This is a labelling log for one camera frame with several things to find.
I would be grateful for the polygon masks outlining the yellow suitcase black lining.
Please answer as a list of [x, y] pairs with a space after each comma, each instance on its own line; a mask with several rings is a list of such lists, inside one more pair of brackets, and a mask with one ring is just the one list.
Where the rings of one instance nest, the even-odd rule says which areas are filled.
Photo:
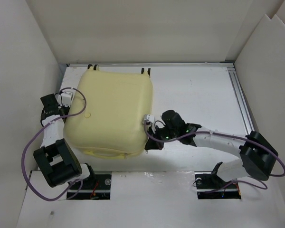
[[71, 146], [99, 158], [123, 159], [143, 152], [143, 118], [152, 112], [150, 70], [114, 73], [90, 66], [77, 89], [64, 126]]

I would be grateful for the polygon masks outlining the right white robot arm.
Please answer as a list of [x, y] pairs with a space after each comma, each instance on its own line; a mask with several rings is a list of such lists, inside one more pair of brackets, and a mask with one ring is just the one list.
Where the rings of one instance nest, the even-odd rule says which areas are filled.
[[211, 184], [221, 187], [227, 181], [252, 177], [267, 181], [272, 176], [278, 152], [256, 131], [239, 136], [210, 130], [200, 124], [186, 123], [174, 110], [161, 115], [163, 127], [156, 126], [155, 117], [143, 117], [144, 131], [148, 137], [145, 150], [162, 150], [165, 143], [179, 141], [184, 145], [210, 148], [236, 157], [230, 162], [219, 162], [210, 175]]

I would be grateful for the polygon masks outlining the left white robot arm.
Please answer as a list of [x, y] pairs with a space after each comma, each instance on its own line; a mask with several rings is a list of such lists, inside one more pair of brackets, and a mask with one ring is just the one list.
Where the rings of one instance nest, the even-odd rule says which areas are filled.
[[97, 180], [92, 167], [87, 163], [80, 164], [64, 139], [64, 108], [58, 104], [54, 94], [40, 100], [44, 106], [41, 123], [45, 129], [42, 144], [33, 156], [48, 185], [53, 188], [79, 179], [85, 188], [94, 187]]

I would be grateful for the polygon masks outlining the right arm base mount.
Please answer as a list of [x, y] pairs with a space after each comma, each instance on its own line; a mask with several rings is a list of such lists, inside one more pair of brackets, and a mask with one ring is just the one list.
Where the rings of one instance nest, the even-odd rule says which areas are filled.
[[226, 182], [217, 175], [222, 163], [217, 163], [211, 171], [194, 172], [195, 180], [192, 186], [196, 188], [199, 200], [241, 199], [238, 185]]

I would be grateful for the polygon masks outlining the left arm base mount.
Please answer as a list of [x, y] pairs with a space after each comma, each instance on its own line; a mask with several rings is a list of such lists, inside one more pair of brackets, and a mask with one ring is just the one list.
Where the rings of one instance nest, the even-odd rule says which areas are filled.
[[73, 196], [80, 187], [80, 183], [72, 186], [67, 194], [67, 200], [109, 200], [111, 197], [112, 173], [110, 171], [94, 171], [94, 176], [83, 182], [80, 191]]

